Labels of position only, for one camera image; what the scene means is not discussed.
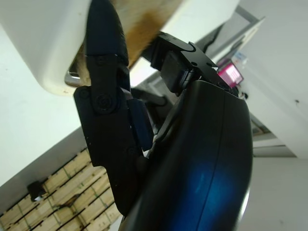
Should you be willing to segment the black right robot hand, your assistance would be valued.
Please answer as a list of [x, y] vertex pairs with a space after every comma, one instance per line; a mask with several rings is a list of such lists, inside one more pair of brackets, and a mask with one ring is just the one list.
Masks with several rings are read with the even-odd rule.
[[160, 33], [144, 57], [178, 100], [157, 135], [132, 96], [128, 52], [108, 0], [89, 7], [91, 85], [74, 99], [92, 164], [106, 169], [122, 231], [232, 231], [249, 196], [253, 142], [247, 104], [193, 43]]

